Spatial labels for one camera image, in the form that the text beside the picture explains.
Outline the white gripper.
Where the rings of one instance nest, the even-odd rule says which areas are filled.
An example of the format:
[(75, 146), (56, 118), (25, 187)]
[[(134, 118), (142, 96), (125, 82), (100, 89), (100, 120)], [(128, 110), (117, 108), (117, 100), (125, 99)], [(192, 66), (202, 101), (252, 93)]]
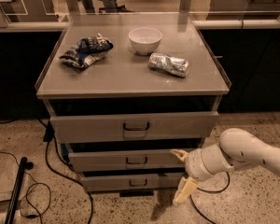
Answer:
[(197, 148), (190, 153), (181, 149), (171, 149), (170, 152), (185, 163), (185, 170), (190, 176), (180, 179), (173, 199), (174, 206), (183, 203), (198, 188), (197, 181), (203, 182), (215, 174), (234, 170), (218, 145)]

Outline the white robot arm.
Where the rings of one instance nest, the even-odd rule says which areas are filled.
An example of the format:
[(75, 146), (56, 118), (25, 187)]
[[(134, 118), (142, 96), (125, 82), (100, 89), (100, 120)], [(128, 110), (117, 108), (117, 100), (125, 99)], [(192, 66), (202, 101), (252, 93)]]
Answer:
[(262, 166), (280, 177), (280, 148), (272, 147), (253, 134), (237, 128), (224, 131), (217, 144), (191, 152), (171, 149), (184, 164), (188, 177), (182, 177), (173, 205), (183, 203), (204, 182), (222, 172)]

